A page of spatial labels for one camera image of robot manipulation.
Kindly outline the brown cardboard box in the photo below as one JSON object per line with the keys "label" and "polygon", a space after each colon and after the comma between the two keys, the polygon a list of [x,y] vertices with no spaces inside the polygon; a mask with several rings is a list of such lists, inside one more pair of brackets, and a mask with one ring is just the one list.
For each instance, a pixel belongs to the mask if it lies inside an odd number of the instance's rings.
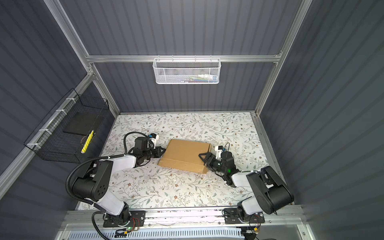
{"label": "brown cardboard box", "polygon": [[168,143],[158,165],[181,171],[206,174],[208,169],[205,167],[199,154],[210,152],[211,148],[209,143],[172,139]]}

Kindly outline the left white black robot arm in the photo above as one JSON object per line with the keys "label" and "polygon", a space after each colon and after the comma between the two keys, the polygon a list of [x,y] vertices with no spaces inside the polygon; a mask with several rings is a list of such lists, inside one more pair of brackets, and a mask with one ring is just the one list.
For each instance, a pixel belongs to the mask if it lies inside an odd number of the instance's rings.
{"label": "left white black robot arm", "polygon": [[123,138],[124,153],[86,160],[70,172],[65,183],[68,195],[94,206],[116,225],[135,223],[128,204],[108,190],[110,179],[116,172],[143,167],[145,161],[160,158],[166,149],[157,146],[158,140],[155,133],[127,133]]}

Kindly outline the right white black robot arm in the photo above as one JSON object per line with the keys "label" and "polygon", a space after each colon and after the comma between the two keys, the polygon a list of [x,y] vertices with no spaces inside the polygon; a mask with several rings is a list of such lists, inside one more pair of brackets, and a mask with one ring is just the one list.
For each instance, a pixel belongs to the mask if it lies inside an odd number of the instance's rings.
{"label": "right white black robot arm", "polygon": [[271,166],[257,171],[240,171],[233,154],[224,146],[215,148],[216,154],[200,153],[204,166],[214,172],[233,188],[248,187],[253,195],[238,203],[236,208],[222,210],[226,224],[261,224],[263,213],[275,214],[281,208],[294,202],[294,195],[287,184]]}

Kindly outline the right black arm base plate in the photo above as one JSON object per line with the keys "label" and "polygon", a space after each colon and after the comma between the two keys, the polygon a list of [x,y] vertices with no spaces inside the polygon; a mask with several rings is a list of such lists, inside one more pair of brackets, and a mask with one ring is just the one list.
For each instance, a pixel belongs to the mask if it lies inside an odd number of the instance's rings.
{"label": "right black arm base plate", "polygon": [[263,224],[265,218],[262,216],[262,212],[248,215],[240,208],[225,208],[222,210],[222,215],[225,219],[225,223],[228,225],[234,224]]}

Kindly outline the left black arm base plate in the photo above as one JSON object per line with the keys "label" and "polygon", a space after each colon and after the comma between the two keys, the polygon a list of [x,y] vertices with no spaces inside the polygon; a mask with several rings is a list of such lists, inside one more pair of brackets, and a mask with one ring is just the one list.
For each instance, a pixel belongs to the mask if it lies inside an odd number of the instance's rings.
{"label": "left black arm base plate", "polygon": [[119,216],[113,216],[107,214],[104,217],[104,228],[114,227],[127,227],[127,228],[138,228],[142,227],[146,218],[146,211],[129,211],[122,212]]}

